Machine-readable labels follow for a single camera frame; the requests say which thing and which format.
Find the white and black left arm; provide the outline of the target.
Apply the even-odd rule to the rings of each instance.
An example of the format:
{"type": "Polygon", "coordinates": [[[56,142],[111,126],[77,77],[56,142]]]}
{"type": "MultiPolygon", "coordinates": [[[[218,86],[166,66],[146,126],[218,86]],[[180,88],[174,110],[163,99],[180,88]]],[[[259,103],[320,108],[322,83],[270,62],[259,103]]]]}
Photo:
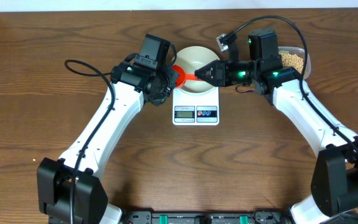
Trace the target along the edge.
{"type": "Polygon", "coordinates": [[[58,160],[37,169],[39,210],[54,223],[119,223],[123,211],[109,203],[101,180],[127,125],[146,102],[161,105],[176,87],[178,73],[165,58],[130,54],[109,72],[83,66],[101,77],[107,92],[76,141],[58,160]]]}

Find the red plastic measuring scoop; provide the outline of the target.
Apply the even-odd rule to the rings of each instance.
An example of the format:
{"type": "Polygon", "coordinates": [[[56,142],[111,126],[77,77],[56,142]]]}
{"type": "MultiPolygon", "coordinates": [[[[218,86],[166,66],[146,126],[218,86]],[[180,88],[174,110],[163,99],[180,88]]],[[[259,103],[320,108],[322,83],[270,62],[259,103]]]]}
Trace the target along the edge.
{"type": "Polygon", "coordinates": [[[179,65],[173,65],[172,68],[179,74],[179,77],[176,80],[176,88],[181,88],[188,80],[199,81],[194,73],[186,73],[179,65]]]}

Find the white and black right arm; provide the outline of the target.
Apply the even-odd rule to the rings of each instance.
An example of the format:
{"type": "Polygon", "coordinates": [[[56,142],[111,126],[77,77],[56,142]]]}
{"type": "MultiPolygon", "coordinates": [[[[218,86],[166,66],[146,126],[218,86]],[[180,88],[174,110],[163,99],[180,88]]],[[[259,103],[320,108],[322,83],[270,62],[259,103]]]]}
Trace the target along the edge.
{"type": "Polygon", "coordinates": [[[343,126],[314,96],[303,75],[285,66],[273,29],[249,33],[250,60],[238,59],[236,34],[218,38],[228,60],[214,60],[195,75],[212,86],[254,85],[255,93],[281,111],[306,139],[316,165],[311,195],[290,209],[293,223],[355,220],[358,208],[358,135],[343,126]]]}

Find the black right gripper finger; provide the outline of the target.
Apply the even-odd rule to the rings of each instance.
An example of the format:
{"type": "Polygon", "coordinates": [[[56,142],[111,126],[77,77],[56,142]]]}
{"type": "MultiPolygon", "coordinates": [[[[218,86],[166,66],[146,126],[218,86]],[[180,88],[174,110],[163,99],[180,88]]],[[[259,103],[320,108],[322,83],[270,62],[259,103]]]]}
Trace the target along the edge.
{"type": "Polygon", "coordinates": [[[214,73],[218,66],[219,66],[219,60],[213,60],[212,62],[204,65],[203,67],[195,70],[195,75],[201,75],[203,73],[208,73],[208,72],[214,73]]]}
{"type": "Polygon", "coordinates": [[[198,74],[195,75],[195,77],[199,80],[202,80],[206,83],[209,83],[212,86],[218,86],[219,85],[219,81],[216,77],[212,76],[212,75],[202,75],[202,74],[198,74]]]}

